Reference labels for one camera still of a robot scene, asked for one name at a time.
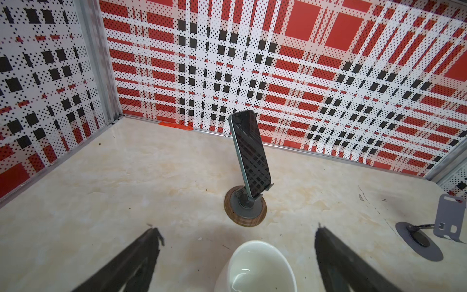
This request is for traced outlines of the wooden base phone stand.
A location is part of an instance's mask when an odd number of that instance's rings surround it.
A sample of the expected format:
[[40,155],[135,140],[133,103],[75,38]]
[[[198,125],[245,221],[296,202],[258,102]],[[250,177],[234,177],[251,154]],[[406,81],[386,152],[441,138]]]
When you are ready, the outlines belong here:
[[263,196],[250,200],[244,186],[233,187],[227,192],[224,209],[234,223],[248,228],[261,224],[268,211]]

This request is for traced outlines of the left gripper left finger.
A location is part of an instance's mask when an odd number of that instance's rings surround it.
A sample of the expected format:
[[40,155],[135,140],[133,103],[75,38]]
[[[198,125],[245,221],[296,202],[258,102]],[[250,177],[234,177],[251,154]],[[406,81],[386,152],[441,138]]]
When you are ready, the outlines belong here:
[[74,289],[75,292],[147,292],[164,238],[150,228],[98,272]]

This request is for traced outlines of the grey phone stand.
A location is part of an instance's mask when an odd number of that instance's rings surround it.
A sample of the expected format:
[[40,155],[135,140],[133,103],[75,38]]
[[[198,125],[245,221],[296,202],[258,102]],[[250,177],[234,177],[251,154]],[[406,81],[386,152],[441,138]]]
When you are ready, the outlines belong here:
[[423,259],[441,262],[444,255],[433,238],[464,244],[461,235],[466,210],[465,198],[446,193],[439,198],[433,223],[415,225],[401,221],[395,225],[395,229],[401,239]]

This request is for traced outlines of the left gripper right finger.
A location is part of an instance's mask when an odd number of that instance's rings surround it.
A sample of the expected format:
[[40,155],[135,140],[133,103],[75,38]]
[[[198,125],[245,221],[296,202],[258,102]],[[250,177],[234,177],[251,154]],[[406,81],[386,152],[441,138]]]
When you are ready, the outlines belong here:
[[400,291],[397,286],[380,275],[327,228],[318,228],[314,246],[326,291]]

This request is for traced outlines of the black smartphone green edge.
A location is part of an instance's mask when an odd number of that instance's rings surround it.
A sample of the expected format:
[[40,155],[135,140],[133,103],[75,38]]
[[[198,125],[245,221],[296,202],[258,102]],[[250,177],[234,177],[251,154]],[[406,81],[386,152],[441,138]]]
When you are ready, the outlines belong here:
[[229,116],[229,125],[246,192],[256,199],[272,184],[256,114],[252,110],[233,113]]

